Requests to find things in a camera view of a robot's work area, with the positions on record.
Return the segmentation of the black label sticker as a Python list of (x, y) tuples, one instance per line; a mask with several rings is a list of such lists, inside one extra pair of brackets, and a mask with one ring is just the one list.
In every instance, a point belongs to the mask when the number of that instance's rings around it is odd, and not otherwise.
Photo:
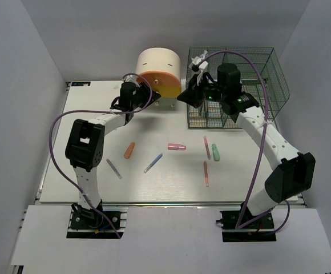
[(85, 87), (85, 86), (90, 86), (91, 82), (72, 82), (71, 86), (74, 87)]

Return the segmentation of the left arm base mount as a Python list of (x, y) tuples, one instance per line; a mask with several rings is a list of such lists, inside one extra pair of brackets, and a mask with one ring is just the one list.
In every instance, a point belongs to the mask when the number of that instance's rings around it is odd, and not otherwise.
[[(126, 227), (126, 211), (105, 211), (106, 216), (112, 221), (117, 233), (123, 236)], [(71, 211), (70, 221), (66, 234), (67, 239), (115, 239), (118, 236), (109, 222), (102, 216), (96, 220), (85, 218), (75, 211)]]

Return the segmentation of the orange pen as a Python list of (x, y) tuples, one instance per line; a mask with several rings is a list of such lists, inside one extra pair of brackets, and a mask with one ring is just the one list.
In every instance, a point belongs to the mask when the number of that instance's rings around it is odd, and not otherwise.
[(205, 176), (205, 186), (209, 187), (209, 177), (208, 177), (208, 166), (207, 166), (207, 161), (203, 162), (203, 167), (204, 167), (204, 176)]

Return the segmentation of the pink highlighter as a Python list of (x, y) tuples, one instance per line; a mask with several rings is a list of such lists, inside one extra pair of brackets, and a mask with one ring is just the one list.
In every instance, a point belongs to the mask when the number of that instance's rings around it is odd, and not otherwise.
[(168, 143), (167, 148), (168, 148), (168, 150), (171, 150), (171, 151), (185, 151), (186, 150), (186, 145), (176, 144), (176, 143)]

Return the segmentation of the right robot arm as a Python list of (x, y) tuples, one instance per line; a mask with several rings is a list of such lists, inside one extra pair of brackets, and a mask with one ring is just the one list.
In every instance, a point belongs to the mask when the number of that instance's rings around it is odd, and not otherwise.
[(205, 100), (217, 102), (222, 111), (259, 145), (272, 173), (264, 187), (242, 204), (241, 222), (249, 228), (261, 221), (261, 214), (312, 186), (316, 160), (293, 147), (271, 124), (253, 95), (243, 91), (241, 72), (236, 65), (223, 63), (217, 79), (207, 72), (207, 62), (191, 65), (194, 72), (188, 87), (177, 99), (194, 108)]

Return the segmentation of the purple pen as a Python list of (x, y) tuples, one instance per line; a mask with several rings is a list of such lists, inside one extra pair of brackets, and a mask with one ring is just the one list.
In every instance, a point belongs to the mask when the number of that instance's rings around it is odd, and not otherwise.
[(121, 174), (119, 173), (119, 171), (117, 170), (117, 168), (114, 166), (114, 164), (113, 164), (109, 159), (106, 159), (106, 162), (107, 162), (108, 165), (111, 167), (111, 169), (114, 171), (114, 173), (116, 174), (116, 176), (117, 176), (119, 179), (122, 179)]

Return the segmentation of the green highlighter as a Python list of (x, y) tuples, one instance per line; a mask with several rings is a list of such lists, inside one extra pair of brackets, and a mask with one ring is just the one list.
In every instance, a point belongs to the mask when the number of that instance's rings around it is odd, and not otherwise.
[(212, 153), (213, 153), (213, 159), (214, 161), (218, 162), (220, 161), (220, 153), (219, 153), (219, 150), (217, 148), (217, 145), (216, 144), (212, 144)]

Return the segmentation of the blue pen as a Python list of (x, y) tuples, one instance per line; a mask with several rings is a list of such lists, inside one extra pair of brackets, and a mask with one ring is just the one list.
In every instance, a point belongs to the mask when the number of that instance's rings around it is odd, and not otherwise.
[(163, 157), (163, 154), (160, 153), (145, 169), (144, 173), (146, 174), (161, 158)]

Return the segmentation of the round drawer storage box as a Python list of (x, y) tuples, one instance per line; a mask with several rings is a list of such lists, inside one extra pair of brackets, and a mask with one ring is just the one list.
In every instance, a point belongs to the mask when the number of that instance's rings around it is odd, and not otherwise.
[(181, 61), (177, 53), (170, 49), (154, 47), (140, 53), (136, 73), (138, 82), (146, 79), (152, 90), (161, 97), (155, 102), (159, 107), (174, 108), (181, 93)]

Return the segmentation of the pink pen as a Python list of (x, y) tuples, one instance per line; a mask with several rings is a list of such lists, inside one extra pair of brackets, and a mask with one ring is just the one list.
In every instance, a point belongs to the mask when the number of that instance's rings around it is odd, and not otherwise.
[(210, 160), (211, 159), (211, 154), (210, 154), (209, 145), (208, 145), (208, 141), (207, 141), (207, 137), (206, 136), (203, 137), (203, 141), (204, 141), (204, 145), (205, 145), (205, 150), (206, 150), (207, 158), (208, 158), (208, 160)]

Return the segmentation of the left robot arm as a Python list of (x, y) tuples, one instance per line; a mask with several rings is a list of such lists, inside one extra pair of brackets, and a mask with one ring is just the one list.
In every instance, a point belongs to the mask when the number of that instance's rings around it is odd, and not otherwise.
[(92, 228), (103, 223), (102, 199), (98, 190), (97, 166), (103, 159), (104, 139), (113, 130), (127, 125), (138, 108), (146, 108), (161, 98), (143, 82), (124, 82), (112, 102), (110, 112), (90, 120), (77, 119), (72, 125), (65, 156), (74, 169), (80, 187), (79, 210)]

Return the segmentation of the white paper booklet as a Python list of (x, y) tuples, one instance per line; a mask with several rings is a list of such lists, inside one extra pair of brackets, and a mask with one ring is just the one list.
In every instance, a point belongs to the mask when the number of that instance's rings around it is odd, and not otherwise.
[(193, 72), (206, 71), (208, 68), (208, 62), (204, 61), (204, 59), (207, 57), (207, 55), (208, 55), (208, 51), (204, 50), (201, 55), (191, 58), (191, 62), (188, 67)]

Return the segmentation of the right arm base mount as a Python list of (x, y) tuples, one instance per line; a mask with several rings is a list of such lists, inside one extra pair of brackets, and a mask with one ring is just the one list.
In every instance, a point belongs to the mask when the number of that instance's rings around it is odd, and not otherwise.
[(271, 213), (261, 217), (243, 228), (236, 229), (239, 211), (220, 211), (220, 218), (215, 221), (221, 228), (224, 243), (261, 243), (275, 242), (275, 224)]

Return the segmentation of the orange highlighter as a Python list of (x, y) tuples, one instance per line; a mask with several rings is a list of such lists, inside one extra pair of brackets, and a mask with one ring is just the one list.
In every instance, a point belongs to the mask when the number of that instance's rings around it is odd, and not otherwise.
[(134, 151), (134, 148), (135, 148), (135, 142), (131, 142), (124, 153), (125, 159), (129, 159), (131, 157), (131, 155)]

